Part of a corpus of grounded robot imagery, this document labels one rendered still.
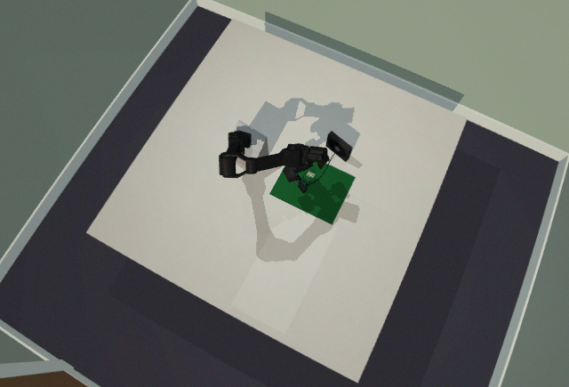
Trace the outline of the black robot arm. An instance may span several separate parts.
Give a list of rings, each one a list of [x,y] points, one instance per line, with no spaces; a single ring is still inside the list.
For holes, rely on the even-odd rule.
[[[224,178],[239,178],[245,174],[255,174],[259,171],[287,166],[297,168],[308,166],[309,161],[325,163],[327,148],[306,146],[301,143],[288,144],[279,153],[265,157],[246,157],[244,148],[250,148],[250,133],[234,131],[228,133],[228,149],[219,154],[219,171]],[[248,149],[249,149],[248,148]],[[245,171],[236,173],[236,159],[245,161]],[[302,164],[301,164],[302,162]]]

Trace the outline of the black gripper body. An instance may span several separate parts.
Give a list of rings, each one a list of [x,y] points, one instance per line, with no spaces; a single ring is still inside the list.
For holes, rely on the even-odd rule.
[[[329,160],[330,160],[330,158],[329,158],[328,155],[327,155],[326,162],[328,162]],[[299,173],[299,172],[301,172],[301,171],[304,172],[304,171],[306,171],[307,169],[309,169],[310,167],[312,167],[312,166],[313,166],[312,163],[314,163],[314,162],[313,162],[313,161],[309,161],[309,165],[308,165],[308,166],[297,167],[297,168],[293,168],[293,169],[290,168],[290,167],[285,167],[285,168],[283,169],[283,172],[284,172],[284,175],[285,175],[286,179],[287,179],[289,182],[292,182],[292,181],[296,180],[296,179],[297,179],[296,174]]]

